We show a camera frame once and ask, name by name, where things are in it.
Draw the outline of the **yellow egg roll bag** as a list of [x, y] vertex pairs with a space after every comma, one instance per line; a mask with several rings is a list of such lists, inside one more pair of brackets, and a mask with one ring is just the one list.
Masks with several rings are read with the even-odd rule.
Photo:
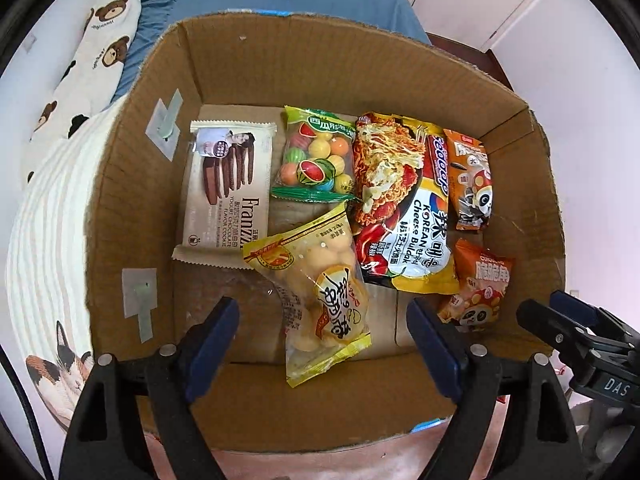
[[345, 204], [244, 245], [243, 259], [268, 278], [281, 299], [290, 387], [370, 347], [369, 295]]

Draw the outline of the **Korean cheese noodle pack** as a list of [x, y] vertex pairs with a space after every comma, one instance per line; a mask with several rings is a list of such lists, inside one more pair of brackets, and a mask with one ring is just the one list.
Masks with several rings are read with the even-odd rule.
[[367, 113], [356, 121], [352, 152], [357, 199], [350, 218], [366, 281], [419, 295], [455, 294], [444, 130]]

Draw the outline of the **striped cream duvet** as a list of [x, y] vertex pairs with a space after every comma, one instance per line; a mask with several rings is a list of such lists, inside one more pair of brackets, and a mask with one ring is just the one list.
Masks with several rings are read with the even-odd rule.
[[118, 99], [52, 152], [26, 186], [6, 259], [14, 335], [40, 400], [62, 427], [93, 367], [86, 306], [88, 208]]

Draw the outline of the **white Franzzi cookie pack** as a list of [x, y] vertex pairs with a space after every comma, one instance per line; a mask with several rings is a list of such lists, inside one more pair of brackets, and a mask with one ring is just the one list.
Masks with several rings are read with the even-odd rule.
[[242, 248], [268, 234], [273, 122], [194, 120], [181, 242], [172, 258], [246, 270]]

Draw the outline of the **green fruit candy bag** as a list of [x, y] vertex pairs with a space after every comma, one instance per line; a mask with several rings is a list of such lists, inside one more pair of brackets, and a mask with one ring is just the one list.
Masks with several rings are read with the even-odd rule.
[[329, 204], [354, 198], [356, 128], [324, 110], [286, 106], [286, 140], [271, 196]]

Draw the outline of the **bear print long pillow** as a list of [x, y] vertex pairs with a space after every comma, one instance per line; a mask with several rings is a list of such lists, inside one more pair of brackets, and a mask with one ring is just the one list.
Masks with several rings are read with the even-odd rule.
[[91, 7], [79, 46], [26, 145], [21, 162], [24, 182], [58, 145], [111, 103], [140, 14], [141, 0], [96, 0]]

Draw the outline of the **orange panda snack bag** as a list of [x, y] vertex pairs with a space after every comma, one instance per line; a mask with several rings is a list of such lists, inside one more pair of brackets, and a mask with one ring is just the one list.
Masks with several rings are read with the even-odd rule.
[[492, 213], [494, 189], [488, 155], [480, 140], [445, 129], [448, 150], [449, 201], [459, 231], [485, 229]]
[[495, 323], [509, 286], [514, 259], [500, 257], [464, 238], [454, 246], [459, 291], [442, 300], [439, 319], [460, 332], [484, 330]]

